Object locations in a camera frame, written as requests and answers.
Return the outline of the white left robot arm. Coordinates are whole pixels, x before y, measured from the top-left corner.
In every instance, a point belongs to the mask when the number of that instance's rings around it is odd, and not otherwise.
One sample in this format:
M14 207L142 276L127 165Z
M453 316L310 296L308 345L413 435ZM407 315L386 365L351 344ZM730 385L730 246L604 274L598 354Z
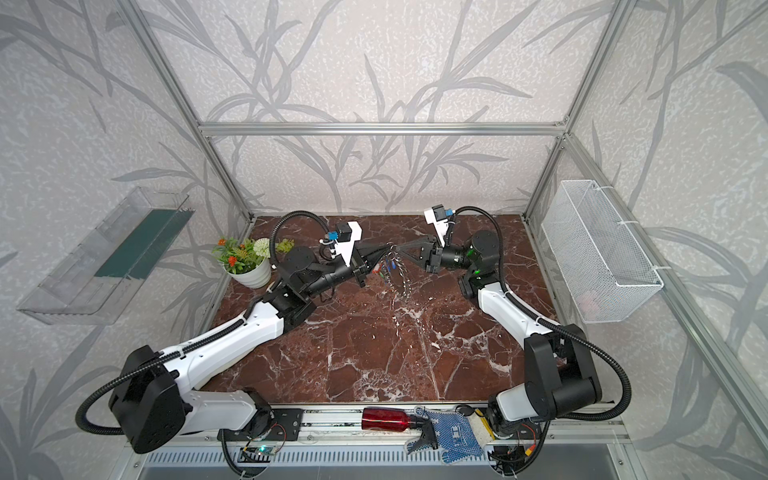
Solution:
M206 430L237 431L266 421L271 408L255 392L209 392L204 385L256 347L290 332L316 310L316 299L353 280L359 286L392 249L362 239L356 221L330 228L304 210L284 215L309 218L323 229L317 248L297 245L279 254L270 235L268 259L277 274L274 287L235 318L185 342L159 351L134 350L120 375L90 394L78 407L76 426L99 436L124 436L134 452L154 451L179 435Z

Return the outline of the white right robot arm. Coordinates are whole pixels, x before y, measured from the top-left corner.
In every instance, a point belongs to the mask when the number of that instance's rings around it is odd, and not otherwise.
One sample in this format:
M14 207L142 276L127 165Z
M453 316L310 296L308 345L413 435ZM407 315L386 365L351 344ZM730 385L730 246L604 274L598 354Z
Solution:
M587 340L575 324L561 325L546 317L513 292L505 279L502 229L492 220L491 230L473 234L463 245L453 244L460 214L472 212L486 219L491 214L479 207L447 209L442 205L425 210L433 236L398 246L398 251L429 273L460 270L462 295L474 301L521 346L524 381L490 396L486 418L491 431L510 437L525 422L547 424L555 419L601 422L623 414L631 404L630 378L610 354ZM608 410L587 413L585 407L601 401L602 386L594 361L602 360L616 374L621 396Z

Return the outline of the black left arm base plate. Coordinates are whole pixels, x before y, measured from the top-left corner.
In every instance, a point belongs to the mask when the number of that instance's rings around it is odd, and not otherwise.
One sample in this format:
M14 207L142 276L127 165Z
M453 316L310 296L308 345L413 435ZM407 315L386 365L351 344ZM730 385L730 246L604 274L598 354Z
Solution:
M266 430L256 437L258 441L295 442L299 438L304 410L278 408Z

